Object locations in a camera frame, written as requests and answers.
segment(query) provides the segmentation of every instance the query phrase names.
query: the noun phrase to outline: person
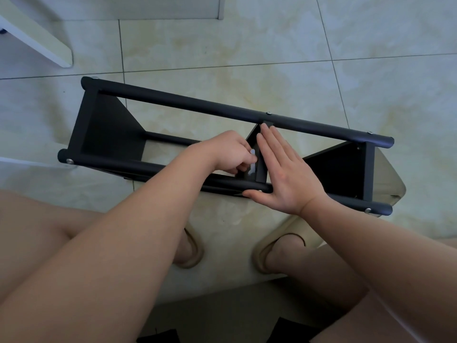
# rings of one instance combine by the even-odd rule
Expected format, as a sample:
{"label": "person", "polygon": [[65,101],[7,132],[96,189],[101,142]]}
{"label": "person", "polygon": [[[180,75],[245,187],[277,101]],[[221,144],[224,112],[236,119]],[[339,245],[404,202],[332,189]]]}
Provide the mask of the person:
{"label": "person", "polygon": [[[330,199],[277,129],[257,135],[273,193],[252,200],[304,219],[327,245],[283,229],[257,266],[347,311],[312,342],[455,342],[457,246]],[[201,258],[186,222],[205,178],[256,161],[228,131],[193,144],[108,213],[0,192],[0,341],[132,342],[170,265]]]}

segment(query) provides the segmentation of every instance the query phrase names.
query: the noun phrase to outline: left hand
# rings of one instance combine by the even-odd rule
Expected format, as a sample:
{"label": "left hand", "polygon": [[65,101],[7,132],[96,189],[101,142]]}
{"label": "left hand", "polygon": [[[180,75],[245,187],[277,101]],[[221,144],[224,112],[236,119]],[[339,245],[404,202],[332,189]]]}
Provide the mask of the left hand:
{"label": "left hand", "polygon": [[248,142],[237,132],[230,130],[206,141],[195,144],[211,156],[215,170],[236,174],[246,171],[257,157],[250,153]]}

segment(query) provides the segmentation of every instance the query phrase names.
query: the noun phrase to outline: right hand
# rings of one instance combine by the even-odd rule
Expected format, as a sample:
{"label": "right hand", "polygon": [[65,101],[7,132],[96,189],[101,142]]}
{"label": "right hand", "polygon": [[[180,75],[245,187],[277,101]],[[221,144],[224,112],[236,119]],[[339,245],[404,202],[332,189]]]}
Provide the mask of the right hand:
{"label": "right hand", "polygon": [[319,179],[279,131],[266,124],[260,126],[257,143],[270,173],[273,193],[245,190],[243,196],[269,208],[304,216],[314,200],[328,200]]}

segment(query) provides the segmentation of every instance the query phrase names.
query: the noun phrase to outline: foot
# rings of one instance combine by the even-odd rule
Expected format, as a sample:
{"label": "foot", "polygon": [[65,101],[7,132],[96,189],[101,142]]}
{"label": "foot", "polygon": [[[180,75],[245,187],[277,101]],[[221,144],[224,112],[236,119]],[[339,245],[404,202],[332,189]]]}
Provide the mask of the foot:
{"label": "foot", "polygon": [[178,244],[178,249],[174,255],[173,263],[185,263],[188,261],[192,255],[196,253],[192,248],[192,244],[189,241],[189,237],[186,234],[185,230],[182,230],[181,239]]}
{"label": "foot", "polygon": [[303,240],[293,234],[282,236],[278,239],[265,258],[265,266],[273,273],[289,274],[289,269],[297,264],[297,257],[305,250]]}

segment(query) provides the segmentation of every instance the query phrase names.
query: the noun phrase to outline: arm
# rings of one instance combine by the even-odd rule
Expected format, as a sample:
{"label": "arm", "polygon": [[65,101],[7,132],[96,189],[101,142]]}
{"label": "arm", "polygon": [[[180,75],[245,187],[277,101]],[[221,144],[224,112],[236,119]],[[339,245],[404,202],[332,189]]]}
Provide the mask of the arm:
{"label": "arm", "polygon": [[366,281],[407,329],[434,342],[457,339],[457,250],[330,199],[276,128],[257,138],[272,194],[254,201],[305,219]]}
{"label": "arm", "polygon": [[206,177],[256,161],[228,131],[184,150],[77,235],[0,306],[1,342],[132,342]]}

